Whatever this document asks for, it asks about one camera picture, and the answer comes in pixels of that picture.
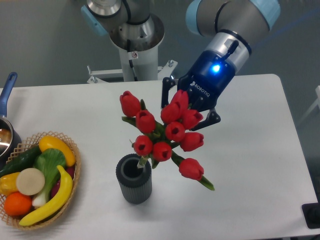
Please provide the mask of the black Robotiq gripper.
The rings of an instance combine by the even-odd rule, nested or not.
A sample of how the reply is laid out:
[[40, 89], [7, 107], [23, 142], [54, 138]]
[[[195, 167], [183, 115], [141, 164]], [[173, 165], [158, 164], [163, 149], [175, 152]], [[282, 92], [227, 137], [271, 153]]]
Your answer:
[[218, 97], [235, 76], [235, 68], [211, 50], [202, 52], [186, 75], [177, 79], [162, 80], [161, 108], [169, 104], [169, 91], [177, 85], [178, 90], [188, 92], [191, 108], [199, 112], [209, 110], [206, 119], [191, 131], [197, 131], [221, 121], [214, 108]]

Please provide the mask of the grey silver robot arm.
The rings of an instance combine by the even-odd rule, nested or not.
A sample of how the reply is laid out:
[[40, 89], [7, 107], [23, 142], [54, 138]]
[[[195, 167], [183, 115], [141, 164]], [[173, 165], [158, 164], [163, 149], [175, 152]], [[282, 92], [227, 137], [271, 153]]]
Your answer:
[[272, 29], [281, 9], [276, 0], [194, 0], [185, 14], [187, 28], [212, 40], [190, 70], [177, 80], [171, 71], [158, 70], [158, 47], [165, 29], [150, 11], [147, 0], [88, 0], [81, 14], [100, 36], [109, 35], [117, 47], [126, 82], [162, 80], [161, 104], [169, 102], [169, 90], [188, 93], [191, 107], [208, 111], [196, 130], [220, 122], [218, 97], [245, 64], [252, 48]]

